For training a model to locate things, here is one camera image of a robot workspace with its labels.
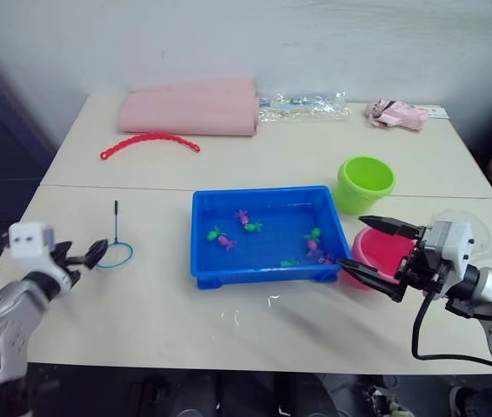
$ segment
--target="pink toy fish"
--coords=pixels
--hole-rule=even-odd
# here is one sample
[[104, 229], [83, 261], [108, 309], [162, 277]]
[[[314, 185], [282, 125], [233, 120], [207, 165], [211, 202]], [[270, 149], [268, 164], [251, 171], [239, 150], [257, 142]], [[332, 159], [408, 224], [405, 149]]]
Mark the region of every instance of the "pink toy fish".
[[249, 218], [247, 216], [248, 212], [244, 210], [238, 210], [235, 214], [235, 217], [238, 218], [241, 224], [248, 224]]
[[230, 241], [229, 239], [227, 239], [227, 236], [223, 235], [217, 237], [217, 240], [227, 249], [227, 251], [231, 250], [237, 244], [236, 241]]
[[319, 256], [322, 253], [322, 251], [319, 249], [319, 246], [317, 245], [317, 242], [313, 239], [308, 240], [308, 249], [308, 256]]
[[325, 256], [320, 257], [317, 260], [317, 263], [323, 263], [325, 265], [332, 265], [333, 262], [331, 261], [331, 255], [325, 255]]

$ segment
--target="red plastic chain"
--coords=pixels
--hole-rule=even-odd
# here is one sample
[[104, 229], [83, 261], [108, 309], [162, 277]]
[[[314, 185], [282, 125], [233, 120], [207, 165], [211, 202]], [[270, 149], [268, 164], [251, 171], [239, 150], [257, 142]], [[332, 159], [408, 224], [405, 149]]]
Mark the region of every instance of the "red plastic chain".
[[173, 142], [181, 143], [184, 146], [188, 146], [194, 152], [200, 151], [200, 147], [197, 144], [187, 141], [186, 139], [182, 139], [180, 136], [171, 135], [169, 133], [151, 132], [151, 133], [144, 133], [143, 135], [136, 135], [136, 136], [129, 137], [128, 139], [117, 143], [112, 148], [104, 150], [101, 154], [99, 154], [99, 157], [105, 161], [106, 159], [111, 158], [119, 150], [124, 149], [127, 146], [133, 145], [134, 143], [139, 143], [144, 141], [155, 141], [155, 140], [173, 141]]

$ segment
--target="toy fish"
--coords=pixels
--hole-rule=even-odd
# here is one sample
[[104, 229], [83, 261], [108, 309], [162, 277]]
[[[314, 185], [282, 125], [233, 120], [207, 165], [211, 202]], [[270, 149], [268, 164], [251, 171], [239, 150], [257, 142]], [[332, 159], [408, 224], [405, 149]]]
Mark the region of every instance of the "toy fish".
[[244, 224], [244, 230], [247, 232], [261, 232], [263, 224], [260, 222]]
[[312, 241], [319, 243], [319, 238], [322, 236], [322, 230], [320, 228], [313, 228], [309, 235], [305, 235], [304, 238], [310, 239]]
[[249, 223], [249, 218], [247, 216], [248, 212], [244, 210], [238, 210], [235, 214], [235, 217], [238, 218], [241, 224], [248, 224]]
[[332, 261], [332, 256], [331, 254], [329, 255], [325, 255], [325, 256], [321, 256], [318, 260], [317, 260], [317, 263], [323, 263], [325, 265], [332, 265], [333, 264], [333, 261]]
[[208, 233], [208, 241], [212, 242], [219, 236], [225, 236], [225, 234], [215, 226], [215, 228]]
[[319, 256], [322, 254], [322, 250], [319, 249], [319, 245], [313, 239], [308, 240], [308, 249], [307, 256]]
[[281, 267], [295, 267], [296, 265], [300, 265], [300, 261], [297, 259], [290, 259], [288, 261], [281, 261]]
[[237, 241], [230, 241], [229, 239], [227, 239], [227, 236], [224, 235], [220, 235], [219, 237], [217, 237], [217, 241], [221, 243], [221, 245], [224, 246], [227, 251], [230, 251], [237, 244]]

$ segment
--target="white wall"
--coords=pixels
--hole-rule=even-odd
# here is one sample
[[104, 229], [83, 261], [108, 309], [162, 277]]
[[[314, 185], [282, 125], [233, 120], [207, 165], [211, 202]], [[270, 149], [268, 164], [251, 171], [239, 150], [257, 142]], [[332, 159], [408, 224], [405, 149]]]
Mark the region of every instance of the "white wall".
[[0, 72], [59, 145], [92, 92], [256, 75], [263, 91], [492, 115], [491, 0], [0, 0]]

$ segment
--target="green toy fish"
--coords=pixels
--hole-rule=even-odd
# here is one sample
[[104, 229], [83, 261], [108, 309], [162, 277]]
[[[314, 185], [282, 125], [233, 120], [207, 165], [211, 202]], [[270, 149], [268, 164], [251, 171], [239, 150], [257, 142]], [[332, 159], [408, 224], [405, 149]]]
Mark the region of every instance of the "green toy fish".
[[261, 232], [263, 224], [260, 222], [244, 224], [244, 230], [247, 232]]
[[288, 261], [281, 262], [281, 267], [283, 268], [295, 267], [296, 265], [300, 265], [300, 261], [298, 261], [297, 259], [289, 259]]
[[305, 235], [304, 238], [319, 243], [319, 238], [322, 236], [322, 230], [320, 228], [313, 228], [309, 235]]
[[215, 226], [215, 228], [208, 233], [208, 241], [212, 242], [219, 236], [225, 236], [225, 234]]

